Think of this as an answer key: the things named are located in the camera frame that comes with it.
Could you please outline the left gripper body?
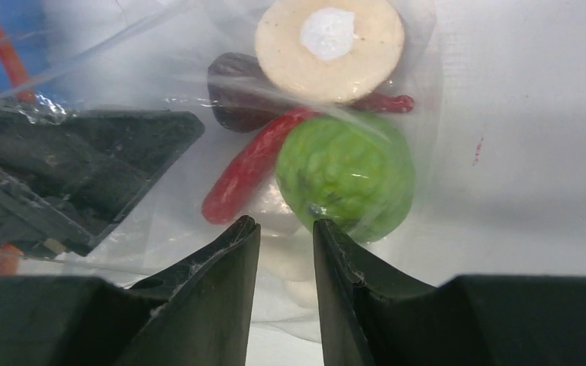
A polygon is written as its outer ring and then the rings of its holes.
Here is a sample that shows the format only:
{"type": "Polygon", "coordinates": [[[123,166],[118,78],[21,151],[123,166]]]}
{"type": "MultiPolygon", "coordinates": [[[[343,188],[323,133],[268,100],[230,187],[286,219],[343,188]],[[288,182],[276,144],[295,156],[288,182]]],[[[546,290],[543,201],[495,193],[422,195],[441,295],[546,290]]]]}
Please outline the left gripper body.
{"type": "Polygon", "coordinates": [[[88,255],[203,132],[187,111],[61,113],[0,100],[0,246],[88,255]]]}

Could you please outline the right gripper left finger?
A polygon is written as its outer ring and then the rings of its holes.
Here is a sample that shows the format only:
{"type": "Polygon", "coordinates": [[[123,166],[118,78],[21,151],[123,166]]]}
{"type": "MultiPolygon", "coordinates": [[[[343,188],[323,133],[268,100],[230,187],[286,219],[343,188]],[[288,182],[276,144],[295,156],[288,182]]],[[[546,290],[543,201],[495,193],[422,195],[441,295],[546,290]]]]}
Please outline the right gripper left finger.
{"type": "Polygon", "coordinates": [[[0,277],[0,365],[243,365],[259,246],[259,224],[243,216],[128,289],[0,277]]]}

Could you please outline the small dark fake fig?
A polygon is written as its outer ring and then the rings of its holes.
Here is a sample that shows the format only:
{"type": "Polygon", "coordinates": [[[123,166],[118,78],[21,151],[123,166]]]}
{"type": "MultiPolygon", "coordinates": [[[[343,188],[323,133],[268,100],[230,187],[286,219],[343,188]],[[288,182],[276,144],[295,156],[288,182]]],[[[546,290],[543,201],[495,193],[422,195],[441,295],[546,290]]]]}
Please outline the small dark fake fig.
{"type": "Polygon", "coordinates": [[[236,133],[263,128],[298,106],[268,80],[257,58],[223,53],[208,67],[208,94],[216,121],[236,133]]]}

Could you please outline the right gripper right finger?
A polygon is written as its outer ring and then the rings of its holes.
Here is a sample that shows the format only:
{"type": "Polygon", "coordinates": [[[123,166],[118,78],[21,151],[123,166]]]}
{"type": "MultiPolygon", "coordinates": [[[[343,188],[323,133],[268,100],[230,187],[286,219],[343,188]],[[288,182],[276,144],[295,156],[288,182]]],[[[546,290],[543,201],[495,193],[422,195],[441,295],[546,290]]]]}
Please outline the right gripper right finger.
{"type": "Polygon", "coordinates": [[[464,274],[434,287],[313,228],[326,365],[586,365],[586,277],[464,274]]]}

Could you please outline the clear zip top bag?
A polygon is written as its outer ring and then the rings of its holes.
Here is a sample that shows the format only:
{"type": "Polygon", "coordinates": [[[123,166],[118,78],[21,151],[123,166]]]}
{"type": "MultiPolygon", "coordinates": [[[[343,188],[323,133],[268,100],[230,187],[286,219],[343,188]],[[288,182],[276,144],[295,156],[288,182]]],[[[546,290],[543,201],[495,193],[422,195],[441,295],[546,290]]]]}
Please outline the clear zip top bag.
{"type": "MultiPolygon", "coordinates": [[[[262,184],[275,178],[275,167],[229,222],[216,225],[201,215],[204,198],[227,165],[267,126],[249,133],[222,127],[211,108],[207,74],[210,64],[223,53],[256,57],[257,24],[276,1],[42,2],[50,23],[50,67],[29,82],[0,92],[0,100],[11,98],[61,113],[187,111],[204,124],[204,132],[88,255],[59,252],[52,258],[35,257],[4,244],[0,246],[0,276],[96,276],[131,287],[202,248],[238,217],[253,217],[249,206],[262,184]]],[[[407,137],[416,169],[411,211],[396,230],[378,241],[363,243],[376,248],[387,248],[401,238],[415,217],[425,181],[423,163],[433,143],[436,118],[430,107],[442,81],[433,41],[435,2],[388,2],[401,16],[404,49],[390,77],[370,94],[346,104],[320,103],[273,84],[285,99],[318,116],[347,120],[356,112],[377,114],[407,137]],[[408,95],[414,99],[414,109],[396,114],[351,107],[375,93],[408,95]]],[[[261,227],[262,249],[262,226],[254,220],[261,227]]],[[[318,306],[299,307],[281,281],[259,262],[251,323],[262,331],[281,331],[309,342],[321,338],[318,306]]]]}

